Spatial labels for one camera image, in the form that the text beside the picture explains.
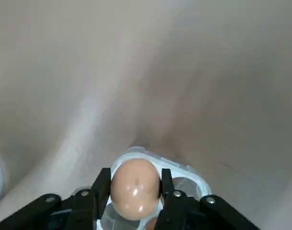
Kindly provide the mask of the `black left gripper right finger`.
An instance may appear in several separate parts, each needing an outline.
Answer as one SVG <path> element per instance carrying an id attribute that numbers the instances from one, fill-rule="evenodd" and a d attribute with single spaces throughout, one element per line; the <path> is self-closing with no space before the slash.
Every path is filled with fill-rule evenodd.
<path id="1" fill-rule="evenodd" d="M 164 205 L 156 230 L 259 230 L 217 195 L 206 195 L 198 201 L 176 190 L 170 169 L 162 169 L 161 193 Z"/>

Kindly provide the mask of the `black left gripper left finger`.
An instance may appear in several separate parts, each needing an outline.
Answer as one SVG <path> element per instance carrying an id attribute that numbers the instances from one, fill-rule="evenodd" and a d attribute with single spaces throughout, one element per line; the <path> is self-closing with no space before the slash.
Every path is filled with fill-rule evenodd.
<path id="1" fill-rule="evenodd" d="M 111 169 L 103 168 L 91 188 L 62 199 L 44 194 L 0 221 L 0 230 L 95 230 L 110 195 Z"/>

